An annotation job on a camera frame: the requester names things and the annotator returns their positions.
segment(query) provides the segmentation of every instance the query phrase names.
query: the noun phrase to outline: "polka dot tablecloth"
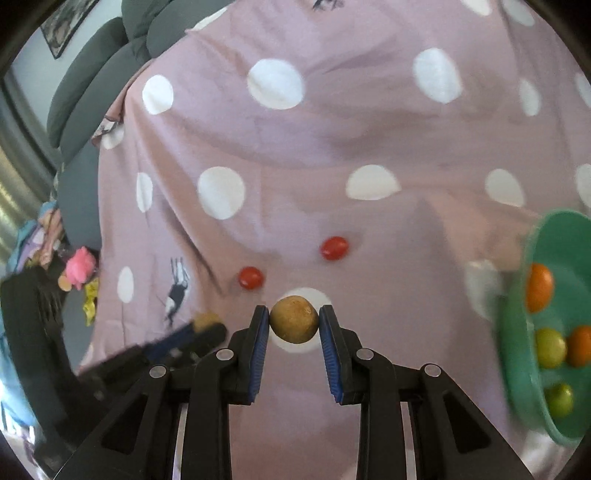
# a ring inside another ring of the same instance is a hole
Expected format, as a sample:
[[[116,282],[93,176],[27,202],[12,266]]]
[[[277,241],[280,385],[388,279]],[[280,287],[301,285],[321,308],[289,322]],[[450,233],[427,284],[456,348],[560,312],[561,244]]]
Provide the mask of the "polka dot tablecloth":
[[[299,294],[391,361],[441,365],[551,478],[568,452],[512,417],[495,320],[539,215],[591,207],[589,82],[521,0],[312,6],[235,2],[112,107],[85,364]],[[318,336],[271,334],[256,403],[231,410],[234,477],[352,478],[358,415],[334,404]]]

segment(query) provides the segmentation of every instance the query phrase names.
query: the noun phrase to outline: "pink toy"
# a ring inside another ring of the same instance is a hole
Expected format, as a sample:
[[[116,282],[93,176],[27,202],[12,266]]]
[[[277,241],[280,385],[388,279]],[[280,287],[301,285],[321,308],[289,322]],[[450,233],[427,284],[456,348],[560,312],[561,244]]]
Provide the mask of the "pink toy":
[[[66,263],[66,278],[78,290],[87,283],[96,271],[96,260],[86,247],[76,250],[74,256]]]

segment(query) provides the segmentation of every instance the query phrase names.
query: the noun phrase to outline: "green plastic bowl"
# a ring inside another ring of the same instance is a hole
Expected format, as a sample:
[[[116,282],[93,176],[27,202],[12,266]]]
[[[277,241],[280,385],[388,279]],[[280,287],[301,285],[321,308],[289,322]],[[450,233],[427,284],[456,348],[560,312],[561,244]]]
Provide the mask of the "green plastic bowl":
[[[533,262],[554,276],[554,297],[544,310],[530,314],[525,290]],[[575,446],[591,425],[591,364],[552,370],[538,366],[534,332],[543,327],[566,338],[578,325],[591,325],[591,220],[569,210],[546,215],[530,233],[521,269],[501,316],[499,340],[509,398],[519,418],[533,430],[545,430],[564,446]],[[566,382],[574,392],[573,412],[553,420],[544,389]]]

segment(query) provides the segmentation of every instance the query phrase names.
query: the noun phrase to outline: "bowl rim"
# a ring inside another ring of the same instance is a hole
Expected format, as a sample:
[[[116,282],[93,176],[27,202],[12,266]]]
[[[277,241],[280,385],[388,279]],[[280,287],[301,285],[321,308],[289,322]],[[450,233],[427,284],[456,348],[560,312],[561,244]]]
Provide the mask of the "bowl rim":
[[[559,431],[558,427],[554,423],[552,416],[550,415],[550,411],[548,410],[548,405],[546,404],[546,399],[544,397],[544,389],[542,387],[542,380],[540,375],[540,367],[538,366],[537,358],[535,357],[535,338],[534,338],[534,322],[530,316],[530,313],[525,305],[525,288],[526,283],[529,280],[529,271],[530,265],[532,264],[534,252],[538,244],[538,239],[540,237],[540,232],[546,227],[548,222],[555,218],[556,216],[577,216],[579,218],[584,218],[586,221],[591,222],[591,219],[587,217],[585,214],[577,212],[576,210],[570,209],[556,209],[551,210],[550,212],[546,213],[538,223],[532,228],[530,233],[527,236],[527,240],[525,243],[524,254],[521,259],[521,266],[519,269],[519,292],[521,293],[520,298],[521,301],[519,306],[522,310],[523,316],[525,318],[526,328],[527,328],[527,335],[528,341],[530,344],[530,348],[528,351],[528,357],[530,359],[530,380],[531,384],[534,387],[534,395],[536,403],[542,413],[542,417],[544,419],[545,429],[548,435],[558,444],[563,446],[577,446],[582,437],[568,437],[564,435],[561,431]]]

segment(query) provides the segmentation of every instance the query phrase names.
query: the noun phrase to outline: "white wall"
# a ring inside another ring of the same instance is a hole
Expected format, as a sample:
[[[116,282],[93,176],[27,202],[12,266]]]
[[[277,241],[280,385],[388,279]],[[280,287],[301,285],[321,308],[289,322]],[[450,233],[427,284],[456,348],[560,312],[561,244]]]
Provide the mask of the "white wall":
[[[51,99],[76,55],[102,25],[111,18],[120,16],[121,0],[100,0],[57,60],[51,55],[40,29],[35,31],[22,48],[11,69],[33,113],[44,128]]]

